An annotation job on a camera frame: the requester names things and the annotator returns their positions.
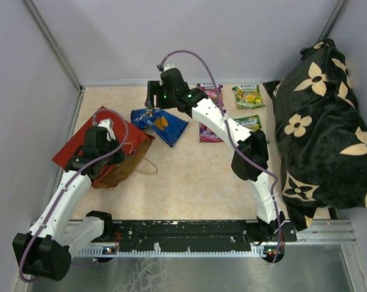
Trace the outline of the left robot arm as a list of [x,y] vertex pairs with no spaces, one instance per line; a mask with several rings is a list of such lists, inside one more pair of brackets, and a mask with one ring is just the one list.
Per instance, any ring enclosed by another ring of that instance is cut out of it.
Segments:
[[30,283],[39,277],[62,280],[73,258],[84,247],[112,234],[112,216],[101,211],[89,212],[70,232],[66,232],[66,227],[92,183],[124,159],[111,120],[102,120],[85,131],[84,143],[66,164],[49,204],[29,230],[16,234],[12,241],[18,275],[23,282]]

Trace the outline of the red paper bag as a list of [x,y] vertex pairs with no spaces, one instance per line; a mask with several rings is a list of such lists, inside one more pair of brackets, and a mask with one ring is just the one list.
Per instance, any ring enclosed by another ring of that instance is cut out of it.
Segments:
[[[64,168],[70,158],[75,154],[75,151],[81,146],[85,140],[84,135],[86,129],[92,126],[92,118],[89,118],[72,138],[59,150],[52,158],[52,161]],[[95,189],[110,189],[117,187],[119,183],[127,179],[139,166],[144,159],[146,152],[151,146],[155,137],[143,132],[133,124],[128,124],[129,135],[122,151],[125,154],[125,159],[118,165],[113,165],[104,168],[102,177],[97,178],[92,183]]]

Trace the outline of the black floral blanket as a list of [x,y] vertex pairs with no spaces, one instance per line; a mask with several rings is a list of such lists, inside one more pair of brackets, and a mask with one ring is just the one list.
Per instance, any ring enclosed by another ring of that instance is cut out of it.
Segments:
[[281,195],[295,228],[319,208],[367,208],[367,126],[345,56],[330,38],[300,52],[283,80],[264,83],[281,157]]

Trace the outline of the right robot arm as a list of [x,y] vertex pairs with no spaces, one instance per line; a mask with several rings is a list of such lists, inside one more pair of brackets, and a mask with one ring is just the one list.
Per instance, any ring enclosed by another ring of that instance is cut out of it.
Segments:
[[274,174],[268,169],[267,139],[261,130],[251,131],[227,116],[220,109],[221,102],[214,102],[199,88],[190,88],[179,69],[173,65],[158,65],[160,80],[147,83],[149,108],[176,108],[193,120],[202,123],[231,146],[234,156],[231,168],[234,174],[252,185],[256,203],[257,220],[265,236],[281,236],[285,222],[278,208],[274,185],[269,182]]

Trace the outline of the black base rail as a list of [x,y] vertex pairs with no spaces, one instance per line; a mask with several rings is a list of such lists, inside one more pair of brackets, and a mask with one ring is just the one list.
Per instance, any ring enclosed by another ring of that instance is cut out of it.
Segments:
[[251,244],[295,242],[292,223],[260,220],[114,220],[93,243],[112,243],[120,252],[240,252]]

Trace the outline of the blue snack packet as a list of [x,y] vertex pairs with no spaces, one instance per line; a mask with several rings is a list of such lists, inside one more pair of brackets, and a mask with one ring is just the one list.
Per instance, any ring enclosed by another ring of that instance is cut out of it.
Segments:
[[154,131],[169,147],[173,147],[188,126],[188,122],[163,109],[136,109],[131,112],[131,123]]

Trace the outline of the purple berries candy packet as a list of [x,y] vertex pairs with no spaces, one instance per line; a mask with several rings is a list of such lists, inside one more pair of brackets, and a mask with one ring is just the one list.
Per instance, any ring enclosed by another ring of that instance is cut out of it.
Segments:
[[223,104],[222,89],[223,85],[213,83],[197,83],[197,87],[206,93],[207,97],[210,98],[216,105],[219,103]]
[[199,142],[223,142],[210,128],[206,125],[199,123]]

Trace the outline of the green snack packet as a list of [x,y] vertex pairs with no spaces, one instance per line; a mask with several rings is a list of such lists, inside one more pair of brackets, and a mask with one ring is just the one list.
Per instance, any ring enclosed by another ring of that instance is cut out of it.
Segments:
[[259,85],[238,85],[232,88],[237,109],[256,109],[265,107]]

